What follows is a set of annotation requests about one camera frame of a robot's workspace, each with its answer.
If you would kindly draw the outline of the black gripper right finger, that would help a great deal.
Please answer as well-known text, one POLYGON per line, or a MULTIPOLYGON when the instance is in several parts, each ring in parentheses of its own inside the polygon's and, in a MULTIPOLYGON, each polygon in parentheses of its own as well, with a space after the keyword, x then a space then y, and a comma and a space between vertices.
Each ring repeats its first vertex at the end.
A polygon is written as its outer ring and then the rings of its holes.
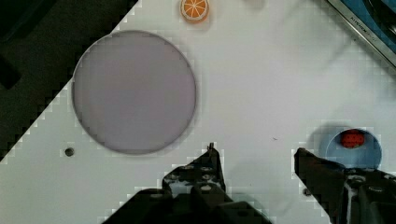
POLYGON ((345 166, 317 157, 303 147, 294 156, 294 172, 330 218, 331 224, 349 224, 345 166))

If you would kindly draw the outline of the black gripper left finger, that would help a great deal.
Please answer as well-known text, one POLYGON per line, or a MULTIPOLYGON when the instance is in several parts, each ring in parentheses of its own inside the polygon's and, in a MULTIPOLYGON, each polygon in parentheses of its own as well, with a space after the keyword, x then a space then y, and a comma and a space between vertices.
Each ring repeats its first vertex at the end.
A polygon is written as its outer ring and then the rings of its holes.
POLYGON ((216 185, 226 190, 219 152, 210 143, 206 151, 186 165, 181 165, 165 175, 162 188, 169 190, 174 198, 188 194, 195 185, 216 185))

